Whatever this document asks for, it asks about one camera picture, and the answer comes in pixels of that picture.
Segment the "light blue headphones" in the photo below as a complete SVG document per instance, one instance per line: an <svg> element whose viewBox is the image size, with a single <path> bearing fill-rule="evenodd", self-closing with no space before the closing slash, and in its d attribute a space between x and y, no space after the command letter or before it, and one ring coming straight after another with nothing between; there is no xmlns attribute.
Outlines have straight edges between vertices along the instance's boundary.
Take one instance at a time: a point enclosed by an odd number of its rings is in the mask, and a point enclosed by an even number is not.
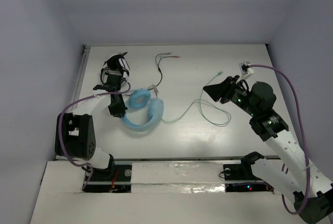
<svg viewBox="0 0 333 224"><path fill-rule="evenodd" d="M155 128L162 120L164 102L153 97L147 89L133 92L125 102L127 110L121 118L123 124L136 132L146 132Z"/></svg>

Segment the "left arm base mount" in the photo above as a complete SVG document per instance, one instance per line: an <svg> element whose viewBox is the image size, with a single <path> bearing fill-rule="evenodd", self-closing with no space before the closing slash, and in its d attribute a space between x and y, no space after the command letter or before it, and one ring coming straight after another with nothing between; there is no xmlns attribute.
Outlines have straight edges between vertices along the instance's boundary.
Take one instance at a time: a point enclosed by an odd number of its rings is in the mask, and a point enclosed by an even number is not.
<svg viewBox="0 0 333 224"><path fill-rule="evenodd" d="M85 176L83 192L86 193L131 193L131 163L117 163L110 154L108 167L94 168L90 180Z"/></svg>

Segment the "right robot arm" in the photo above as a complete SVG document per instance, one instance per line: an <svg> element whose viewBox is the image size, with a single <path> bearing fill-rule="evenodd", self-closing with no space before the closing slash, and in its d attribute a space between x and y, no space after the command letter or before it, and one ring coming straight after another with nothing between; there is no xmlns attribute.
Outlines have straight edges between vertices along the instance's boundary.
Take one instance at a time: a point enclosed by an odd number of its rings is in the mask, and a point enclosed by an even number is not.
<svg viewBox="0 0 333 224"><path fill-rule="evenodd" d="M277 189L293 203L297 215L306 223L318 223L332 213L332 181L305 158L305 151L289 126L274 111L276 95L269 84L256 82L247 90L236 75L203 90L215 102L232 102L249 114L252 130L288 169L287 172L275 169L261 154L252 152L241 159L242 176L258 177Z"/></svg>

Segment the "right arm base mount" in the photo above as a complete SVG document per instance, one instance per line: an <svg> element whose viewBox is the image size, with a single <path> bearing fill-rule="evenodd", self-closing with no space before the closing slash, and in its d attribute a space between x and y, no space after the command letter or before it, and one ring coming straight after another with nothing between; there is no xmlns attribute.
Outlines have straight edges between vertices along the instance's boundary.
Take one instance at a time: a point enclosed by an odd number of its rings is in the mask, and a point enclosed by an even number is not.
<svg viewBox="0 0 333 224"><path fill-rule="evenodd" d="M252 173L251 166L264 156L251 152L240 159L238 164L223 165L219 177L225 181L226 192L274 192L274 188Z"/></svg>

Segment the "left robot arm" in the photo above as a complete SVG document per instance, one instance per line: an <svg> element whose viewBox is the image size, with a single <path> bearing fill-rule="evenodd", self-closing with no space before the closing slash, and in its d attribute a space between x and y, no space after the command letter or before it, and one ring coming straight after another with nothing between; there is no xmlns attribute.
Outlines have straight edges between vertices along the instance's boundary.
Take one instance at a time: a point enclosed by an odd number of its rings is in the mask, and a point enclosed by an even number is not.
<svg viewBox="0 0 333 224"><path fill-rule="evenodd" d="M116 167L111 154L97 146L94 119L105 110L113 117L123 117L127 107L122 95L130 89L128 79L110 75L109 82L96 85L90 96L66 106L57 118L56 155L86 171L97 169L103 179L111 179Z"/></svg>

